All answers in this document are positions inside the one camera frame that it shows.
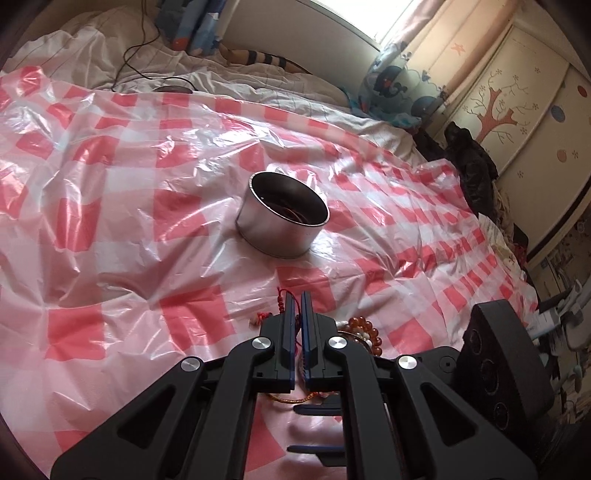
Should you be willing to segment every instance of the metal cup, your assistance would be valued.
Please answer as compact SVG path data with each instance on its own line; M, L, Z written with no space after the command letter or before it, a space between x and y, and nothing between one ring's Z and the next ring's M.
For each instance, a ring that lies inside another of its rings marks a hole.
M295 258L328 221L329 209L314 190L287 175L260 171L248 182L236 227L261 252Z

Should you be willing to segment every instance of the white bedsheet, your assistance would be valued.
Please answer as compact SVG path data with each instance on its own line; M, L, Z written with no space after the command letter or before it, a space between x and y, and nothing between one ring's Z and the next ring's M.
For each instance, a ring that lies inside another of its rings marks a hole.
M150 21L146 20L145 30L149 40L157 35ZM123 63L124 51L141 41L141 16L137 10L119 7L88 12L73 18L61 30L23 45L6 62L4 71L41 66L50 78L107 90ZM130 63L155 80L146 80L126 67L115 87L117 92L149 92L164 84L162 78L181 75L203 92L326 121L372 141L412 166L425 162L410 134L385 122L349 114L345 94L313 75L286 73L265 64L230 66L220 55L199 59L171 50L162 38L142 47ZM182 80L168 80L166 84L188 85Z

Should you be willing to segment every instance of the tree painting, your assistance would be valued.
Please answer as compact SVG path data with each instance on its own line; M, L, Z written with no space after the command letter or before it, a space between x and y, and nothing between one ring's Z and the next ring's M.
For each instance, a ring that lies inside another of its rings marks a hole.
M514 143L511 125L520 127L519 132L527 135L530 122L525 120L528 111L537 110L536 103L528 103L524 96L529 95L528 87L519 84L519 77L513 75L513 82L502 81L503 71L496 69L490 72L488 84L480 85L474 97L470 98L474 104L465 105L463 110L475 115L480 120L480 133L476 137L478 143L496 134L502 144L506 141Z

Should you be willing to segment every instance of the polka dot decal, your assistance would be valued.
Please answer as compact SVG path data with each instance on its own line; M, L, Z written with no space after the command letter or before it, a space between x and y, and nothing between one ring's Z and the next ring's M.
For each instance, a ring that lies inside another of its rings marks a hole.
M558 105L554 105L550 109L550 115L552 115L552 118L554 118L554 120L556 120L559 123L563 123L566 120L566 115L564 114L564 110L562 110L562 108L559 107Z

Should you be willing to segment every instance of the plastic tablecloth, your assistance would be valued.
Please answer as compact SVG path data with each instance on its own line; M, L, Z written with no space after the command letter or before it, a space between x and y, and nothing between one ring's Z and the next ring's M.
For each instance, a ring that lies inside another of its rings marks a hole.
M204 93L122 95L46 78L0 84L0 411L46 473L61 452L186 355L226 355L277 311L367 317L384 356L462 345L475 303L535 291L511 277L454 168L411 169L332 125ZM249 176L279 171L329 205L308 254L268 257L236 232ZM261 396L246 478L344 478L291 443L342 442L338 418Z

